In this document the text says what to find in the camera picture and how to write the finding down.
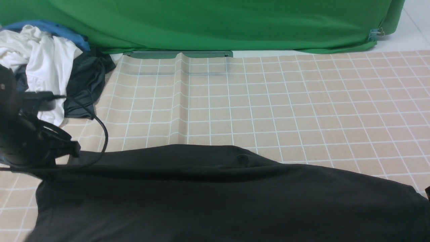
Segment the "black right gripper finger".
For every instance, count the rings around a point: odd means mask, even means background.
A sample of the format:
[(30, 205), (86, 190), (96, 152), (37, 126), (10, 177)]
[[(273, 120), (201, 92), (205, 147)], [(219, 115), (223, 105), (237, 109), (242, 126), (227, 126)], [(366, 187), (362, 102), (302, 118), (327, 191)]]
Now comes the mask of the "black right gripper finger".
[(426, 193), (426, 196), (427, 196), (428, 200), (430, 201), (430, 186), (428, 186), (428, 187), (425, 189), (425, 193)]

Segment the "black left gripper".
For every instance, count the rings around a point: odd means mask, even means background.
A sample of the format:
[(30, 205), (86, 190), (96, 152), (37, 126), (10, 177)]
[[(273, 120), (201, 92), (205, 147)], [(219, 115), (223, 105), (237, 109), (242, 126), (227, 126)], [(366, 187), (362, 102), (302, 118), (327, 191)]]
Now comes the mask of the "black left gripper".
[(11, 168), (52, 168), (65, 155), (79, 157), (81, 145), (60, 127), (26, 111), (1, 108), (1, 155)]

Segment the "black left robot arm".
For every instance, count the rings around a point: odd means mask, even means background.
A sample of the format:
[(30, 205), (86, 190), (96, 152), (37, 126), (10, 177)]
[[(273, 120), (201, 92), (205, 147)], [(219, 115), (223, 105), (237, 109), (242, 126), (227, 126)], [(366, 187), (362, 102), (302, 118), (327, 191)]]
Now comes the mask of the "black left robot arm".
[(51, 91), (19, 92), (11, 69), (1, 66), (0, 146), (1, 164), (13, 168), (45, 168), (59, 157), (78, 157), (80, 144), (58, 126), (38, 118), (50, 111), (63, 95)]

